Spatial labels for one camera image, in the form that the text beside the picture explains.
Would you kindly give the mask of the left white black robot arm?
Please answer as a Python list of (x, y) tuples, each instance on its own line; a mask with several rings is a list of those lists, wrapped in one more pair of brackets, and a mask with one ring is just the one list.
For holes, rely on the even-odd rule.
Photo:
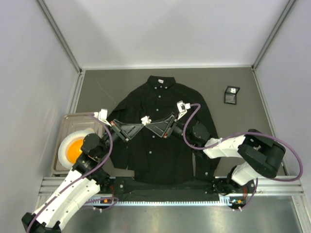
[(103, 187), (109, 187), (110, 177), (102, 169), (118, 141), (128, 142), (145, 124), (126, 124), (113, 120), (103, 122), (105, 134), (98, 136), (92, 129), (70, 134), (61, 143), (59, 154), (66, 155), (69, 148), (81, 139), (81, 152), (64, 181), (33, 213), (22, 217), (28, 233), (60, 233), (83, 205)]

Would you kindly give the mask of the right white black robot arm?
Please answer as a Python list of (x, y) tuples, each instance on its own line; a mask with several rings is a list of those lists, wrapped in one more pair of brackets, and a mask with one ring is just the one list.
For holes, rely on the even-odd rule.
[(148, 116), (141, 123), (161, 137), (171, 134), (182, 137), (185, 143), (200, 157), (241, 158), (244, 162), (232, 168), (228, 175), (231, 186), (243, 186), (260, 176), (273, 179), (285, 155), (285, 148), (276, 139), (250, 129), (227, 139), (213, 138), (202, 123), (191, 128), (179, 124), (180, 116), (171, 115), (164, 120), (152, 121)]

